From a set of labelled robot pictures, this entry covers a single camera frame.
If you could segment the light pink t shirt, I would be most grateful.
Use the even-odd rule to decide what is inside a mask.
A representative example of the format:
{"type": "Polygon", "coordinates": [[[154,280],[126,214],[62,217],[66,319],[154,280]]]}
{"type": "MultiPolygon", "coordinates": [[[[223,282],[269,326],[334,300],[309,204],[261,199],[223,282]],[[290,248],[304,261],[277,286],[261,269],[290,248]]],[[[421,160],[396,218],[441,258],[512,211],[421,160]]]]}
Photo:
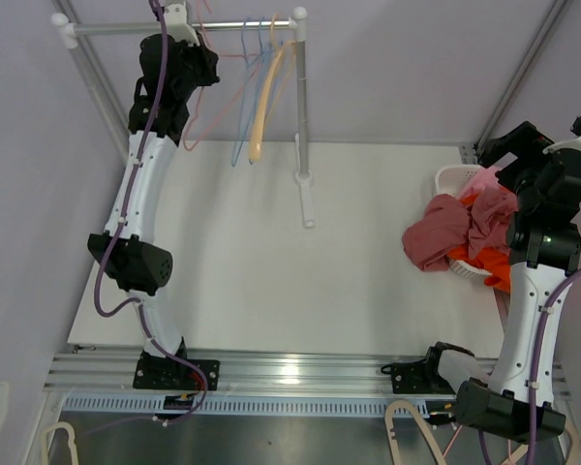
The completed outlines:
{"type": "Polygon", "coordinates": [[[499,171],[498,167],[481,168],[470,180],[469,194],[480,194],[486,189],[500,189],[501,185],[497,177],[499,171]]]}

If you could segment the pink plastic hanger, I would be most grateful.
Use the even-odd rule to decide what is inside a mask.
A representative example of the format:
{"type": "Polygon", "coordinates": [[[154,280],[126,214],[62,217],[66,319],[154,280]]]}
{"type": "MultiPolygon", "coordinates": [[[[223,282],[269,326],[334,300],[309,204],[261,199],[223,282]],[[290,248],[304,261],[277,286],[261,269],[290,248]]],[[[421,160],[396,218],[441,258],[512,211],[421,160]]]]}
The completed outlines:
{"type": "MultiPolygon", "coordinates": [[[[201,26],[200,29],[200,34],[202,35],[202,41],[205,45],[210,46],[210,41],[208,39],[207,36],[207,29],[204,26],[204,23],[202,21],[202,17],[201,17],[201,6],[204,6],[204,8],[207,10],[207,12],[212,15],[212,11],[210,9],[209,3],[208,1],[204,0],[204,1],[196,1],[196,11],[197,11],[197,19],[199,21],[199,25],[201,26]]],[[[194,116],[191,120],[189,120],[188,125],[186,127],[186,129],[184,130],[184,134],[182,137],[182,145],[184,150],[186,150],[187,152],[191,152],[193,151],[198,145],[199,143],[206,137],[208,136],[208,134],[218,125],[220,124],[220,122],[225,118],[225,116],[230,112],[230,110],[232,109],[233,105],[235,104],[235,102],[239,99],[239,97],[243,97],[244,96],[244,92],[246,87],[248,86],[248,84],[250,83],[250,80],[252,79],[252,77],[255,75],[256,71],[258,71],[260,69],[260,65],[255,65],[255,71],[251,72],[251,68],[250,68],[250,62],[248,60],[248,58],[250,56],[254,56],[257,57],[256,54],[248,54],[247,52],[243,52],[242,54],[237,54],[237,53],[218,53],[220,58],[241,58],[245,61],[245,65],[246,65],[246,77],[244,78],[244,82],[243,84],[237,88],[234,96],[228,101],[228,103],[218,112],[218,114],[210,121],[210,123],[208,124],[208,126],[206,128],[204,128],[200,133],[199,136],[195,139],[192,139],[190,137],[191,134],[191,130],[192,130],[192,126],[194,125],[194,123],[196,123],[199,120],[199,109],[200,109],[200,104],[201,104],[201,100],[203,97],[203,93],[205,90],[205,87],[202,87],[200,89],[199,95],[198,95],[198,99],[196,102],[196,109],[195,109],[195,113],[194,116]]]]}

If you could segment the salmon pink t shirt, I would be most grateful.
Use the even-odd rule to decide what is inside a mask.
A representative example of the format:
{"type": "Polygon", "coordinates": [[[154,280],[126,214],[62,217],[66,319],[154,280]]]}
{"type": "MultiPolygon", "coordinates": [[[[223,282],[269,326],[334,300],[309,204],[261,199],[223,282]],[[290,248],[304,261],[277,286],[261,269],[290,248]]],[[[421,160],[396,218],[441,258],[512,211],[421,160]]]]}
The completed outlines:
{"type": "Polygon", "coordinates": [[[423,217],[403,233],[403,250],[418,269],[448,269],[446,254],[463,244],[470,227],[470,213],[461,200],[445,194],[435,196],[423,217]]]}

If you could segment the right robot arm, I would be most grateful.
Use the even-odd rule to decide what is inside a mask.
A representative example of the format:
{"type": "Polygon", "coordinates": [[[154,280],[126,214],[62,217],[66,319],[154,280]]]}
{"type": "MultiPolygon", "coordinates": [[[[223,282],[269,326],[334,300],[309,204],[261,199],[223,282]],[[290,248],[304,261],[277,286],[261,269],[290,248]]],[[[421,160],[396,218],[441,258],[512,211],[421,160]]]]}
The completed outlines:
{"type": "Polygon", "coordinates": [[[453,389],[458,423],[526,445],[559,436],[566,425],[553,407],[552,363],[566,296],[581,276],[573,222],[581,204],[581,116],[571,131],[573,139],[553,142],[525,121],[478,151],[485,168],[515,158],[496,174],[518,201],[506,235],[511,291],[503,346],[490,373],[470,351],[442,342],[421,368],[430,390],[453,389]]]}

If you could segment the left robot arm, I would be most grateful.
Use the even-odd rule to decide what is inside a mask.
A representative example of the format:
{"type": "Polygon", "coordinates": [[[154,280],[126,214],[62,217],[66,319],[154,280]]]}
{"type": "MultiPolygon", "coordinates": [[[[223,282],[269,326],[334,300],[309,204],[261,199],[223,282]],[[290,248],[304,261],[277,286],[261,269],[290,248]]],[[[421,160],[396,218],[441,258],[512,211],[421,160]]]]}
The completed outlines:
{"type": "Polygon", "coordinates": [[[90,234],[87,248],[99,265],[93,302],[111,318],[132,306],[145,336],[143,350],[161,357],[155,377],[180,388],[189,364],[177,357],[183,337],[164,290],[173,271],[170,251],[154,243],[164,181],[190,113],[192,94],[218,82],[218,56],[202,42],[155,34],[139,45],[138,79],[128,117],[128,161],[103,232],[90,234]]]}

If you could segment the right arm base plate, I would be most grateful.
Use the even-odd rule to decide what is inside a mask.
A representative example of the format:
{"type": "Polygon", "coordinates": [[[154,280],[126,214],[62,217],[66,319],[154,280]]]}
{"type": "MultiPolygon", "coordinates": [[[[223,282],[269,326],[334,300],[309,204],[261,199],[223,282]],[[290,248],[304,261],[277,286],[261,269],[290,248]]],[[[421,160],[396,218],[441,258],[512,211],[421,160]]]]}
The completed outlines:
{"type": "Polygon", "coordinates": [[[390,378],[394,394],[454,394],[449,383],[425,359],[389,363],[381,367],[381,373],[390,378]]]}

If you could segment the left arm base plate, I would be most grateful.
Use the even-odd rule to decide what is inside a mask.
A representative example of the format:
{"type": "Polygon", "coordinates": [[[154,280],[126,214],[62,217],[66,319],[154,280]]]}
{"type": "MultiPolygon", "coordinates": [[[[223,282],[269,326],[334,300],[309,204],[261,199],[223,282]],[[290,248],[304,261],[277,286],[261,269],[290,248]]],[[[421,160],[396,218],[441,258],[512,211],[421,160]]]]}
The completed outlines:
{"type": "MultiPolygon", "coordinates": [[[[220,361],[215,359],[191,359],[206,376],[209,390],[215,391],[219,381],[220,361]]],[[[200,390],[202,376],[194,369],[167,358],[148,357],[144,353],[138,361],[133,379],[134,389],[147,390],[200,390]]]]}

